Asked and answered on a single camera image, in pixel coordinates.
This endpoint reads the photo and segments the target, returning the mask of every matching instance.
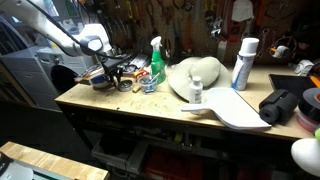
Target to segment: white robotic arm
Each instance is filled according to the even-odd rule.
[[[113,56],[108,35],[101,24],[87,24],[79,35],[72,36],[44,10],[43,0],[0,0],[0,10],[18,18],[54,43],[69,56],[97,55],[107,81],[118,82],[122,76],[118,65],[131,60],[131,55]]]

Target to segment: can cap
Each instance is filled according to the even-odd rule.
[[[241,48],[239,51],[240,56],[255,56],[257,53],[257,47],[259,45],[259,39],[257,38],[244,38],[242,40]]]

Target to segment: cable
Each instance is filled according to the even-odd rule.
[[[75,39],[68,31],[66,31],[59,23],[57,23],[46,11],[44,11],[43,9],[41,9],[38,5],[36,5],[35,3],[33,3],[31,0],[26,0],[27,2],[29,2],[32,6],[34,6],[38,11],[40,11],[44,16],[46,16],[46,18],[52,23],[54,24],[57,28],[59,28],[64,34],[66,34],[73,42],[75,42],[76,44],[78,44],[80,47],[88,50],[89,52],[93,52],[96,55],[105,57],[105,58],[111,58],[111,59],[126,59],[128,57],[130,57],[131,55],[127,55],[126,57],[115,57],[115,56],[107,56],[105,54],[99,53],[97,51],[94,51],[90,48],[88,48],[87,46],[84,46],[83,44],[81,44],[77,39]]]

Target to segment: workbench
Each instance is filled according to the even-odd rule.
[[[230,75],[232,69],[232,67],[228,68]],[[259,103],[273,92],[269,74],[294,75],[293,70],[286,66],[254,66],[246,89],[238,91],[238,93],[257,112],[259,112]],[[226,127],[212,111],[200,115],[181,112],[180,107],[187,102],[171,89],[167,81],[160,84],[156,92],[151,94],[144,94],[141,91],[133,93],[131,91],[120,92],[116,89],[93,89],[92,86],[78,84],[59,96],[56,102],[89,149],[92,149],[94,144],[86,137],[84,130],[103,133],[107,131],[110,121],[128,126],[156,127],[181,132],[186,138],[184,143],[180,145],[182,146],[180,150],[192,149],[188,142],[188,135],[190,134],[219,139],[223,133],[233,133],[241,138],[249,135],[271,139],[272,141],[283,140],[288,142],[313,137],[310,132],[297,123],[298,108],[294,110],[291,118],[285,123],[276,123],[271,129],[245,131]],[[286,148],[285,154],[290,157],[288,152],[290,144]],[[193,152],[199,154],[201,150],[198,149]],[[209,155],[210,157],[221,158],[219,152],[212,151],[212,153],[214,155]]]
[[[7,142],[0,148],[0,151],[10,158],[70,179],[106,180],[110,175],[106,170],[29,148],[14,142]]]

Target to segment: white aerosol can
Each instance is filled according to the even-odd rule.
[[[259,39],[244,38],[232,72],[232,88],[243,91],[246,88],[251,67],[256,56]]]

